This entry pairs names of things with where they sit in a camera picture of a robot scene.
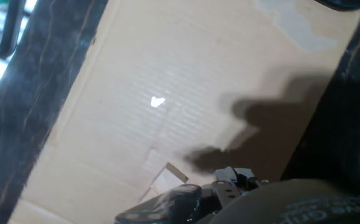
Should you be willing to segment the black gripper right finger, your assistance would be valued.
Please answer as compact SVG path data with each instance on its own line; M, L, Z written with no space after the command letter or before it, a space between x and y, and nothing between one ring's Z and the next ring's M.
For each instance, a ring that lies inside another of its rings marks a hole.
M235 185L241 190L253 190L272 183L268 179L259 179L251 169L234 168L234 171L237 178Z

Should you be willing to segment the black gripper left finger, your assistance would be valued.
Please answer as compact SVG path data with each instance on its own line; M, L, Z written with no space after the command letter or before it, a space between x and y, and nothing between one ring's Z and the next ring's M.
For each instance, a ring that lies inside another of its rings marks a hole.
M224 208L237 197L241 196L239 189L234 183L237 181L237 176L231 167L216 170L214 174L216 181L211 184L211 188L218 198L221 207Z

